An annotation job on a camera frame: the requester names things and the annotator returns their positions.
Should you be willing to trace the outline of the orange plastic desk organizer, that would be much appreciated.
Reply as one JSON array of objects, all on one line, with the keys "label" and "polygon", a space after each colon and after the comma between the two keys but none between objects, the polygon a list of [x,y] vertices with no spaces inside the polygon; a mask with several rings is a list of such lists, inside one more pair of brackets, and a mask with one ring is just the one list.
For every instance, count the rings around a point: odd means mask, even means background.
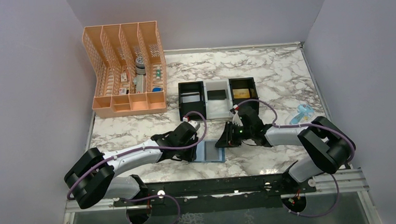
[{"label": "orange plastic desk organizer", "polygon": [[[92,109],[100,118],[159,114],[167,110],[166,59],[156,21],[88,26],[84,44],[96,87]],[[136,74],[135,60],[143,57],[146,74]],[[156,70],[161,69],[161,79]],[[152,92],[153,88],[162,91]],[[118,95],[120,88],[128,94]]]}]

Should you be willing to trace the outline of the blue object in organizer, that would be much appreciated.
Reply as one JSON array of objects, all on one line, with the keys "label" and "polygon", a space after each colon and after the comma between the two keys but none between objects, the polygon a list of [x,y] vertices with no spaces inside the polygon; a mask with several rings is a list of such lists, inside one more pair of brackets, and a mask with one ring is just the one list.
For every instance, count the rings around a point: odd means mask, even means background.
[{"label": "blue object in organizer", "polygon": [[152,89],[152,92],[159,92],[159,91],[162,91],[162,88],[159,87],[159,88],[153,88]]}]

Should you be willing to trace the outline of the round tin in organizer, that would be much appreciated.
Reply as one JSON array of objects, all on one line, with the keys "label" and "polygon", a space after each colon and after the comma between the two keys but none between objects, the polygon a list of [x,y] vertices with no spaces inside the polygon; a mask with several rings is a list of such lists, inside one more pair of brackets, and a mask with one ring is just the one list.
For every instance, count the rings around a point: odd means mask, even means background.
[{"label": "round tin in organizer", "polygon": [[135,67],[136,67],[136,74],[138,74],[138,75],[146,74],[146,67],[145,67],[144,59],[142,56],[136,58]]}]

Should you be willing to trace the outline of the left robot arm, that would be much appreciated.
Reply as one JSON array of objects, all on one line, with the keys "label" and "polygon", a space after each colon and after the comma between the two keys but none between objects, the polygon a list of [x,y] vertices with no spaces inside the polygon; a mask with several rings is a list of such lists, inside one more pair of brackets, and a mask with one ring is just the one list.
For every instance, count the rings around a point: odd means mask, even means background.
[{"label": "left robot arm", "polygon": [[75,200],[82,209],[104,198],[127,198],[133,204],[141,204],[146,199],[142,180],[134,175],[118,176],[163,160],[192,161],[201,141],[197,136],[199,128],[197,121],[186,121],[173,131],[153,135],[134,147],[107,153],[96,147],[87,150],[64,176],[69,188],[67,199]]}]

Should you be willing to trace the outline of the white red labelled box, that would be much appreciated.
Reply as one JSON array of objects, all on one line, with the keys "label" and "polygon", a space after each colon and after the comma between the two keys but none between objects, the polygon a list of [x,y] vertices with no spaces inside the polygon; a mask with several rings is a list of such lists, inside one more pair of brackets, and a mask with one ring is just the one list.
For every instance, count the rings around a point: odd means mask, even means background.
[{"label": "white red labelled box", "polygon": [[128,88],[120,88],[118,90],[118,95],[126,95],[128,94]]}]

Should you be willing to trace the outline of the gold card in right tray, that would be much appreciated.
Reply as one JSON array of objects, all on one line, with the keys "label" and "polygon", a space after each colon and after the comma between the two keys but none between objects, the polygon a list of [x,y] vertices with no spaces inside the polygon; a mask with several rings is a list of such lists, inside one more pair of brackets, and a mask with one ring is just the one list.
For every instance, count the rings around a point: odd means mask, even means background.
[{"label": "gold card in right tray", "polygon": [[250,98],[250,90],[243,89],[234,89],[233,90],[233,98],[234,99],[249,99]]}]

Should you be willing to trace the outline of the green white small bottle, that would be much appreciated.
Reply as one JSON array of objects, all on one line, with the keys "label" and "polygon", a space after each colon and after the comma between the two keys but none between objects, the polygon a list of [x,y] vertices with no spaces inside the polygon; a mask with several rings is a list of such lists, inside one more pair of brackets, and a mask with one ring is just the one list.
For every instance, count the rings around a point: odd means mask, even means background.
[{"label": "green white small bottle", "polygon": [[157,79],[157,80],[161,79],[161,69],[158,68],[158,69],[156,70],[155,75],[156,75],[156,79]]}]

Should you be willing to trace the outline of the blue card holder wallet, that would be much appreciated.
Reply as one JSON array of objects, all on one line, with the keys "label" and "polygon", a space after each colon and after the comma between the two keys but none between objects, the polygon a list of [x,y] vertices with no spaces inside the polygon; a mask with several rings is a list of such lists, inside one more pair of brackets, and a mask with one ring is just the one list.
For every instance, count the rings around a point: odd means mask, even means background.
[{"label": "blue card holder wallet", "polygon": [[196,146],[193,163],[224,163],[225,149],[215,147],[217,140],[203,140]]}]

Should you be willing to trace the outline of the silver crest card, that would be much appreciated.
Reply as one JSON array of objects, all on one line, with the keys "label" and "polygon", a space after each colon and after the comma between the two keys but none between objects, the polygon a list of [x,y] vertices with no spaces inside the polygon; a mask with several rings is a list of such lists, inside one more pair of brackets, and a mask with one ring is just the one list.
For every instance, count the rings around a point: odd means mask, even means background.
[{"label": "silver crest card", "polygon": [[196,93],[196,94],[185,94],[181,96],[181,102],[182,103],[193,103],[193,102],[200,102],[201,96]]}]

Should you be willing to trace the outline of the black left card tray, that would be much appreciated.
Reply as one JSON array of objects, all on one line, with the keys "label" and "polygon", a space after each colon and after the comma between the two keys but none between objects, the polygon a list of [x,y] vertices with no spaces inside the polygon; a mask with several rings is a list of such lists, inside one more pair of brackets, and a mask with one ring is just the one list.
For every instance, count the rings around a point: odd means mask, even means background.
[{"label": "black left card tray", "polygon": [[206,119],[206,99],[202,81],[180,82],[178,84],[179,117],[197,111]]}]

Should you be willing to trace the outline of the light blue tape dispenser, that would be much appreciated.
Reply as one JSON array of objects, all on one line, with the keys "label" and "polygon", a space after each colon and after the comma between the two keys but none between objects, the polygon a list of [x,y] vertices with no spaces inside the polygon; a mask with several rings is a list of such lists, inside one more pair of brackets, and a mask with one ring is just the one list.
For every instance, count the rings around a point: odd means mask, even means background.
[{"label": "light blue tape dispenser", "polygon": [[296,111],[291,113],[286,119],[285,123],[288,125],[304,124],[310,122],[314,116],[315,111],[309,104],[300,104]]}]

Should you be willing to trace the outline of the black right card tray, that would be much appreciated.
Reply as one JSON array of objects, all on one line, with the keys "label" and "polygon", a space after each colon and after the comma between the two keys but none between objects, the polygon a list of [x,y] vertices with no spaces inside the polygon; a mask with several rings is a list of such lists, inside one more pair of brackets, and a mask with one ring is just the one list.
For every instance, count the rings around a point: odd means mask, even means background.
[{"label": "black right card tray", "polygon": [[259,100],[256,83],[253,77],[229,79],[232,105],[245,100]]}]

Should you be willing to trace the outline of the black card in middle tray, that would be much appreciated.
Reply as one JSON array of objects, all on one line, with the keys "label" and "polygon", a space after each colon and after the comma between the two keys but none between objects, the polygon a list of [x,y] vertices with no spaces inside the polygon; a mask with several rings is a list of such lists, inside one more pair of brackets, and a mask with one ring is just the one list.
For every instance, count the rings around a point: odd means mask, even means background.
[{"label": "black card in middle tray", "polygon": [[207,91],[207,99],[210,100],[225,100],[227,98],[226,90],[210,90]]}]

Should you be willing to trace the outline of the grey card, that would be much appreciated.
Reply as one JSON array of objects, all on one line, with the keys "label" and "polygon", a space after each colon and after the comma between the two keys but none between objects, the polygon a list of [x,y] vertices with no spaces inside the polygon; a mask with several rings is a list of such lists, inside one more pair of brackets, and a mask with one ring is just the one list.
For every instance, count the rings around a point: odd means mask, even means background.
[{"label": "grey card", "polygon": [[209,162],[219,162],[222,160],[221,150],[215,146],[217,141],[206,141],[204,145],[204,159]]}]

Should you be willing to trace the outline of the white middle card tray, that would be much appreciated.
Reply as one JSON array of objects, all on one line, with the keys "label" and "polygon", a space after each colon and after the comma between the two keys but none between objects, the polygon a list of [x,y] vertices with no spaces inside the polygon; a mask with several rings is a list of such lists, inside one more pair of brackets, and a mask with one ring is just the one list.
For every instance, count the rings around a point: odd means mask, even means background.
[{"label": "white middle card tray", "polygon": [[[230,109],[232,108],[232,97],[228,79],[204,80],[204,91],[206,99],[206,116],[211,119],[228,119],[232,117]],[[227,98],[225,100],[208,100],[207,91],[226,90]]]}]

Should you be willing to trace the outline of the black card tray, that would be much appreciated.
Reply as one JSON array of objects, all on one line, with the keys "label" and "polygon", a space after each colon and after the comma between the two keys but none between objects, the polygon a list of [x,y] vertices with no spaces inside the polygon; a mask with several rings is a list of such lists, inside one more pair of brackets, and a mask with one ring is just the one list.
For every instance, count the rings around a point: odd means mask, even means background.
[{"label": "black card tray", "polygon": [[256,83],[253,77],[229,79],[232,105],[245,100],[259,100]]},{"label": "black card tray", "polygon": [[202,81],[180,82],[178,84],[179,117],[197,111],[206,119],[206,99]]}]

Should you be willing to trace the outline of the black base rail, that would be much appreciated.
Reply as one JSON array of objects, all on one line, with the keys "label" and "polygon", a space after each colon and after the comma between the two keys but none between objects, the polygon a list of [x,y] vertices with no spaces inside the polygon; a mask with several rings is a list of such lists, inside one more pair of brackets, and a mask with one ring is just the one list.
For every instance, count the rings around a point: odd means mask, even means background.
[{"label": "black base rail", "polygon": [[222,195],[235,192],[264,192],[266,194],[288,194],[315,192],[317,189],[304,181],[297,186],[286,183],[283,174],[264,174],[230,178],[196,179],[170,182],[147,183],[147,191],[141,196],[164,192],[177,199],[205,195]]}]

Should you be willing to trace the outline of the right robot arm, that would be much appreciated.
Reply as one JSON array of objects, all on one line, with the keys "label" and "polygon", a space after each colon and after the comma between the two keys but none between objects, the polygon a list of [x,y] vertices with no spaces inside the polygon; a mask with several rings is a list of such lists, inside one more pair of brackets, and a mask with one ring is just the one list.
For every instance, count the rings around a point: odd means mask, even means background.
[{"label": "right robot arm", "polygon": [[356,146],[342,131],[326,117],[316,117],[311,123],[296,125],[267,124],[250,106],[232,110],[234,118],[225,124],[215,146],[229,148],[252,140],[256,146],[275,147],[280,145],[303,146],[307,156],[293,163],[282,174],[282,187],[295,193],[315,175],[333,174],[341,165],[351,160]]}]

